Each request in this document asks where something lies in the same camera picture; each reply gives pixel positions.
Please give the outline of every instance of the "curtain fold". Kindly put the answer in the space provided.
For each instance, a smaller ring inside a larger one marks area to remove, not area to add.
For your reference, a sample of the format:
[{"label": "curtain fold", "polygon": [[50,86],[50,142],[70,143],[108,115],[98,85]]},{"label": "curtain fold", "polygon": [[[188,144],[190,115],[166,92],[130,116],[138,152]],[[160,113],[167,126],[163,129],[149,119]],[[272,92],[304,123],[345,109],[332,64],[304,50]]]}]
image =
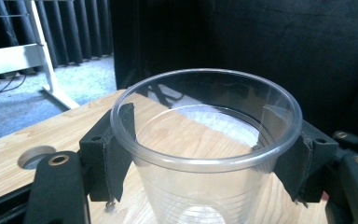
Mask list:
[{"label": "curtain fold", "polygon": [[[35,1],[54,67],[111,55],[107,0]],[[34,43],[23,1],[0,0],[0,48]]]}]

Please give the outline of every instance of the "plastic cup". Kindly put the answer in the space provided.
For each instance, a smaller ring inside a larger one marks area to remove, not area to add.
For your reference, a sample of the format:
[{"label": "plastic cup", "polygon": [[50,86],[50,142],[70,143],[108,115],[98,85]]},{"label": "plastic cup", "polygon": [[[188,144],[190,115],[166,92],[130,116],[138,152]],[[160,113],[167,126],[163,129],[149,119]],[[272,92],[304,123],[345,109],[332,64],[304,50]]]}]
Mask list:
[{"label": "plastic cup", "polygon": [[[127,104],[134,127],[120,113]],[[145,79],[117,99],[111,114],[114,135],[164,224],[251,221],[268,174],[301,123],[298,103],[282,87],[220,69]]]}]

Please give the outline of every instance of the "wooden table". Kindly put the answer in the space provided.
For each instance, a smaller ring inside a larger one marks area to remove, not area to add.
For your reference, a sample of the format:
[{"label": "wooden table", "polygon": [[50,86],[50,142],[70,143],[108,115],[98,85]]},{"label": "wooden table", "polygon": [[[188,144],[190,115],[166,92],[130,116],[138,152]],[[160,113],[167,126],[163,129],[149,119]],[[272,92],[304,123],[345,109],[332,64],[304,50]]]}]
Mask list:
[{"label": "wooden table", "polygon": [[[0,138],[0,196],[31,183],[34,170],[18,166],[19,156],[29,148],[47,145],[58,151],[78,151],[78,142],[112,107],[122,91],[66,111],[54,118]],[[254,223],[327,223],[326,201],[309,204],[292,203],[282,183],[271,175],[258,205]],[[104,212],[105,203],[90,203],[93,223],[156,223],[136,168],[132,165],[124,183],[121,203],[112,213]]]}]

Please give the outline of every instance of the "cup rim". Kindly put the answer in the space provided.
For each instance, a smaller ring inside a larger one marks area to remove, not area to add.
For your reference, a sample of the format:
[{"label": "cup rim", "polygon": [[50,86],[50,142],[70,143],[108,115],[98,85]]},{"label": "cup rim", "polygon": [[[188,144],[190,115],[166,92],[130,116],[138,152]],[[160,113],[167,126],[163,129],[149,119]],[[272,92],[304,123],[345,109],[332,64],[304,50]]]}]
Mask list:
[{"label": "cup rim", "polygon": [[[139,87],[147,83],[150,83],[160,78],[177,76],[185,73],[225,73],[228,75],[243,76],[263,82],[264,84],[267,84],[271,88],[278,91],[282,96],[285,96],[290,106],[293,108],[293,122],[290,125],[289,129],[286,131],[286,133],[282,137],[280,137],[278,141],[271,144],[270,146],[263,147],[261,149],[258,149],[257,151],[244,155],[219,159],[191,159],[176,157],[157,152],[151,148],[144,147],[143,145],[134,141],[131,135],[125,131],[125,128],[118,115],[118,111],[122,106],[122,103],[127,99],[127,97],[136,92]],[[302,112],[298,102],[292,94],[290,94],[287,90],[285,90],[278,84],[266,78],[258,77],[248,73],[215,68],[175,70],[144,79],[127,88],[117,98],[110,114],[111,128],[114,136],[116,137],[118,142],[124,148],[126,148],[133,156],[143,161],[153,163],[157,166],[191,173],[231,172],[253,167],[258,164],[265,163],[267,161],[275,161],[280,155],[282,155],[287,149],[289,149],[299,137],[302,128],[302,120]]]}]

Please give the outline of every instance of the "gray carpet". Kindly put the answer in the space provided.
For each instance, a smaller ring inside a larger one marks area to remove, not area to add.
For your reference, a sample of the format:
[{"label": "gray carpet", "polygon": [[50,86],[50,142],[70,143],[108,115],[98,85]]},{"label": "gray carpet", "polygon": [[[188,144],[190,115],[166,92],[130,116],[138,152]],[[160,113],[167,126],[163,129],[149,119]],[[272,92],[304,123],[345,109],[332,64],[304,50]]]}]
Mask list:
[{"label": "gray carpet", "polygon": [[[55,69],[62,91],[83,105],[117,89],[112,56]],[[24,75],[17,74],[8,89],[19,85]],[[0,79],[0,90],[11,78]],[[27,75],[25,82],[15,90],[0,93],[0,137],[36,124],[66,111],[42,87],[46,75]]]}]

